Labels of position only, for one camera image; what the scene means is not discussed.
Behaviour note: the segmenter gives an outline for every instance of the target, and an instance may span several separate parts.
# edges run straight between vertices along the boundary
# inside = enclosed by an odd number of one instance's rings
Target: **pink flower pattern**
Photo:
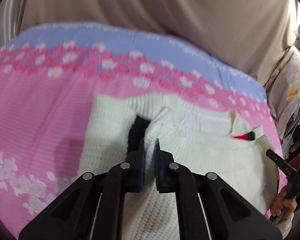
[[[64,60],[69,55],[75,56],[71,60]],[[16,50],[2,48],[0,69],[4,70],[9,65],[14,71],[27,75],[36,74],[40,69],[49,71],[51,68],[81,73],[84,78],[94,77],[102,81],[129,75],[131,80],[143,78],[147,84],[156,83],[162,90],[179,93],[191,101],[204,99],[214,109],[237,109],[249,117],[271,117],[266,102],[258,103],[235,89],[225,90],[218,82],[208,82],[196,70],[184,73],[166,60],[149,60],[138,51],[114,56],[103,43],[94,44],[90,49],[77,47],[74,41],[68,41],[54,49],[47,49],[44,43],[36,47],[25,44]]]

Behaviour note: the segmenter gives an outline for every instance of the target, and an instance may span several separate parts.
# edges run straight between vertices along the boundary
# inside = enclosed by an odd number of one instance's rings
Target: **white knit sweater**
[[[154,183],[156,138],[175,162],[199,174],[213,171],[261,213],[269,209],[277,193],[278,168],[265,155],[272,146],[262,127],[254,130],[255,141],[230,138],[252,128],[235,111],[201,109],[177,95],[126,100],[95,96],[78,175],[104,173],[125,160],[136,115],[151,120],[145,134],[145,189],[126,195],[122,239],[179,239],[175,196],[159,194]]]

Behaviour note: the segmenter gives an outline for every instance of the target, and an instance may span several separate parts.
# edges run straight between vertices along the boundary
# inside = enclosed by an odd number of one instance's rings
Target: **finger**
[[[273,202],[274,212],[277,216],[281,214],[281,208],[278,206],[277,200]]]
[[[279,195],[285,196],[287,194],[287,186],[282,187]]]
[[[283,202],[284,206],[289,208],[288,211],[284,214],[284,216],[282,217],[281,220],[285,220],[287,218],[289,218],[292,213],[295,211],[296,207],[297,207],[297,203],[296,203],[296,200],[294,198],[289,198],[289,199],[286,199],[284,202]]]
[[[277,204],[279,206],[280,209],[283,209],[283,198],[284,198],[285,194],[283,195],[282,192],[280,192],[277,195]]]
[[[297,207],[296,199],[295,198],[288,198],[284,200],[283,205],[292,211],[294,211]]]
[[[271,208],[270,208],[270,213],[271,213],[271,215],[273,216],[273,217],[275,217],[277,214],[275,213],[275,211],[274,211],[274,208],[273,208],[273,205],[271,206]]]

